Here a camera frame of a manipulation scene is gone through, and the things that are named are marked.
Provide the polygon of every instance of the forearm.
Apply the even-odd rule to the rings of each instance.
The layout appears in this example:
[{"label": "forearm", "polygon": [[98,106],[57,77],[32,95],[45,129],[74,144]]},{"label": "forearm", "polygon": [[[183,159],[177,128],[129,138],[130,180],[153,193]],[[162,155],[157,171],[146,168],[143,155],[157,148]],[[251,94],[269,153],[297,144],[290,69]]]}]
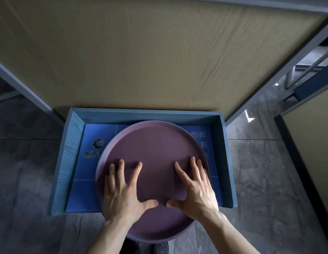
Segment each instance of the forearm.
[{"label": "forearm", "polygon": [[118,254],[130,226],[121,219],[106,221],[87,254]]},{"label": "forearm", "polygon": [[259,253],[218,211],[204,214],[200,223],[205,228],[218,253]]}]

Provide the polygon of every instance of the hand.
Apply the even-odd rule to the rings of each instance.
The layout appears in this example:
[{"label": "hand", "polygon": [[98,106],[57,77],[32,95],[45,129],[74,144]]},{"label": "hand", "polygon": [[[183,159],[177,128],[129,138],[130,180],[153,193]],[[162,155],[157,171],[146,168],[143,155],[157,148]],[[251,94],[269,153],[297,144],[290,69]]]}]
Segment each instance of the hand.
[{"label": "hand", "polygon": [[167,207],[179,208],[188,217],[200,221],[203,216],[209,211],[217,211],[218,204],[216,195],[206,170],[203,168],[202,161],[197,160],[195,157],[190,158],[190,164],[193,172],[193,180],[181,169],[178,162],[175,163],[175,170],[177,171],[180,178],[183,180],[186,189],[187,197],[185,201],[180,200],[168,200],[166,202]]},{"label": "hand", "polygon": [[124,160],[120,159],[116,183],[115,165],[110,165],[109,176],[105,176],[103,210],[105,221],[122,219],[131,227],[147,209],[158,206],[157,200],[139,202],[137,199],[136,183],[141,168],[142,163],[139,162],[132,173],[130,182],[125,183]]}]

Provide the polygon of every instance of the right hand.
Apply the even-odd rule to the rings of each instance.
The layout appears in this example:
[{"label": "right hand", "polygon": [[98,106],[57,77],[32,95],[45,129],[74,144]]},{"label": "right hand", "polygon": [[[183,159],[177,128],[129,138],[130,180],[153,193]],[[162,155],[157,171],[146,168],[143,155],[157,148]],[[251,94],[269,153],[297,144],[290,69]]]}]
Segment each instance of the right hand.
[{"label": "right hand", "polygon": [[199,159],[196,164],[196,159],[192,156],[190,164],[193,180],[181,169],[178,162],[175,163],[175,170],[187,189],[186,200],[168,200],[166,206],[179,208],[188,217],[199,221],[209,211],[219,212],[219,209],[216,195],[211,187],[206,170],[203,168],[202,161]]}]

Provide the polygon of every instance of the finger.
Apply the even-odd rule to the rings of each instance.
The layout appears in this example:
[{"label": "finger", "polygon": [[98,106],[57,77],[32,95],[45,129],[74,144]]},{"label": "finger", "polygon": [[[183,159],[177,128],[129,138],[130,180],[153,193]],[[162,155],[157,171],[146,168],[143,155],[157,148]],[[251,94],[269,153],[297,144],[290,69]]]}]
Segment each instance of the finger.
[{"label": "finger", "polygon": [[132,172],[131,179],[130,179],[130,184],[137,184],[137,179],[139,176],[139,173],[141,172],[143,164],[141,162],[138,162],[135,170]]},{"label": "finger", "polygon": [[155,199],[150,199],[148,201],[144,201],[142,202],[144,209],[148,210],[148,209],[152,209],[158,206],[158,200]]},{"label": "finger", "polygon": [[204,169],[204,172],[205,172],[205,175],[206,175],[206,182],[211,187],[210,179],[209,179],[209,176],[207,175],[206,169]]},{"label": "finger", "polygon": [[184,201],[180,201],[178,199],[170,199],[166,202],[166,206],[169,208],[178,208],[183,210],[183,203]]},{"label": "finger", "polygon": [[107,196],[110,194],[110,185],[109,185],[109,176],[105,176],[104,180],[104,196]]},{"label": "finger", "polygon": [[109,185],[110,192],[114,192],[116,190],[116,173],[114,164],[110,164],[109,166]]},{"label": "finger", "polygon": [[193,179],[196,181],[200,180],[201,175],[199,174],[199,169],[196,165],[196,159],[194,156],[191,156],[191,158],[190,158],[190,165],[191,165],[191,169],[192,169],[192,173],[193,173]]},{"label": "finger", "polygon": [[183,183],[185,184],[185,186],[188,185],[188,183],[191,182],[191,179],[189,178],[189,176],[181,169],[181,167],[179,166],[178,162],[175,162],[175,170],[177,172],[177,174],[179,175],[179,177],[183,180]]},{"label": "finger", "polygon": [[124,160],[120,159],[118,162],[118,171],[117,171],[117,178],[118,178],[118,186],[121,187],[125,184],[125,177],[124,177]]},{"label": "finger", "polygon": [[205,182],[206,175],[205,175],[205,171],[203,169],[202,161],[200,159],[197,160],[197,167],[198,167],[198,170],[199,170],[199,174],[201,176],[201,180]]}]

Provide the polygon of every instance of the left hand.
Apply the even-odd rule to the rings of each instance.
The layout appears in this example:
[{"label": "left hand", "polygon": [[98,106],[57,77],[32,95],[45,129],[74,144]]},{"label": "left hand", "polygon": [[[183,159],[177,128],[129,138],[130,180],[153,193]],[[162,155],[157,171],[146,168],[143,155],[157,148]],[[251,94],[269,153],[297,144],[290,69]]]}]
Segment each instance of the left hand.
[{"label": "left hand", "polygon": [[115,165],[109,166],[109,175],[105,176],[103,212],[105,221],[121,219],[132,226],[147,209],[158,206],[158,201],[151,199],[140,202],[137,199],[136,183],[142,169],[139,162],[132,173],[130,182],[125,183],[124,160],[119,160],[117,179]]}]

